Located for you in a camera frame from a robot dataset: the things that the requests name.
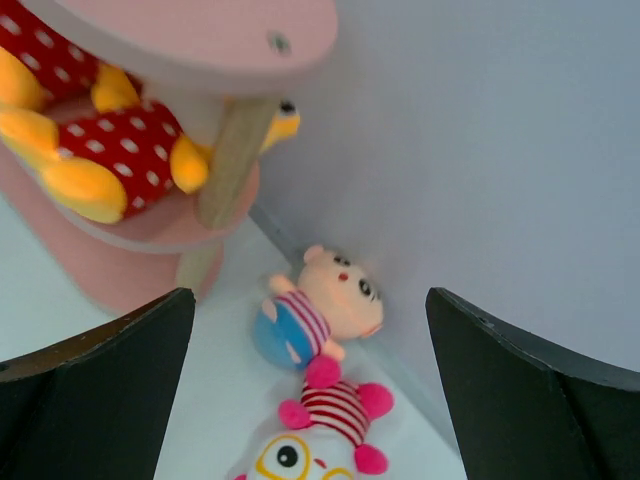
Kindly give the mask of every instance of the blue shorts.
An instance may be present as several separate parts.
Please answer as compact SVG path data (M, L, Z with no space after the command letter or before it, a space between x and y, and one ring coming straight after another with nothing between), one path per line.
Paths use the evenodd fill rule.
M313 360L314 354L309 338L298 324L294 314L282 303L275 302L278 315L275 322L262 311L253 326L253 342L256 349L269 362L287 370L303 371ZM300 357L300 363L291 358L287 342Z

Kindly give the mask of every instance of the wooden dowel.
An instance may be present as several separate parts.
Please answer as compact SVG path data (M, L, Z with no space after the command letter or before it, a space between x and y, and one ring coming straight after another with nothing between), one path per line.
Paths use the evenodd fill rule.
M211 175L200 191L198 219L207 228L225 227L258 158L279 97L235 100L222 120L210 160Z
M220 254L220 247L222 240L184 252L178 263L176 287L190 288L197 298L204 280Z

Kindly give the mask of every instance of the yellow paw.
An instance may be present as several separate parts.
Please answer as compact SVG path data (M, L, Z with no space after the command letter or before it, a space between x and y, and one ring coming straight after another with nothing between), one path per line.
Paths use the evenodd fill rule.
M100 65L96 84L91 88L91 100L99 112L127 108L140 103L138 92L124 71L105 63Z
M206 149L196 146L185 134L176 141L169 161L173 183L185 193L193 193L207 180L209 174Z
M0 48L0 107L40 110L45 100L44 89L33 73L19 59Z
M116 223L127 206L127 194L116 176L84 158L65 159L41 172L49 194L78 215L100 223Z
M0 137L35 170L60 160L58 127L53 120L29 110L0 112Z
M300 127L300 114L291 102L283 101L280 110L273 117L267 136L262 143L260 153L265 152L273 145L298 133Z

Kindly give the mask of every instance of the lavender wall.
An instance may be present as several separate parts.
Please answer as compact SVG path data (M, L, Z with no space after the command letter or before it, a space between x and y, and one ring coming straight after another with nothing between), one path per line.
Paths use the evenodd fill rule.
M338 3L336 54L295 92L302 132L264 159L259 206L368 264L380 338L442 412L434 285L640 370L640 4Z

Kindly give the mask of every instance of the pink plush toy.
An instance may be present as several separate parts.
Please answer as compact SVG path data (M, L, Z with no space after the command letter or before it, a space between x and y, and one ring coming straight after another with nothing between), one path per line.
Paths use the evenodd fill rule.
M236 480L354 480L381 475L388 461L365 443L371 422L393 408L391 392L376 383L341 380L325 389L305 383L302 398L278 410L289 431L265 442L253 466Z
M372 335L384 315L380 294L359 266L320 245L306 251L304 262L297 285L282 274L271 277L275 296L263 302L253 335L269 361L298 371L316 368L314 359L323 356L342 361L336 340Z

